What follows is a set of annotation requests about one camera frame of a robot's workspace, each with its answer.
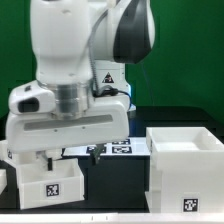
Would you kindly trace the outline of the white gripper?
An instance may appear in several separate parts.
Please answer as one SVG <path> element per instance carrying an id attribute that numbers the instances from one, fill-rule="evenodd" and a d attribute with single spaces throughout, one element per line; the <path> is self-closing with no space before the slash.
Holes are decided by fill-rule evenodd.
<path id="1" fill-rule="evenodd" d="M 129 136 L 128 96 L 96 98 L 79 119 L 58 120 L 51 113 L 15 115 L 6 123 L 8 149 L 13 153 L 37 152 L 97 144 L 91 152 L 97 165 L 105 149 L 102 143 L 122 141 Z M 53 159 L 47 160 L 48 171 Z"/>

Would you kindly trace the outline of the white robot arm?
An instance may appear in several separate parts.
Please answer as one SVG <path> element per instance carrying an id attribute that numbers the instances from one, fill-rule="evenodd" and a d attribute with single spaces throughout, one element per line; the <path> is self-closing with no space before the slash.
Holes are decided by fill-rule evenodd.
<path id="1" fill-rule="evenodd" d="M 13 89 L 6 123 L 15 154 L 122 141 L 130 100 L 97 82 L 99 61 L 136 64 L 151 51 L 150 0 L 31 0 L 34 81 Z"/>

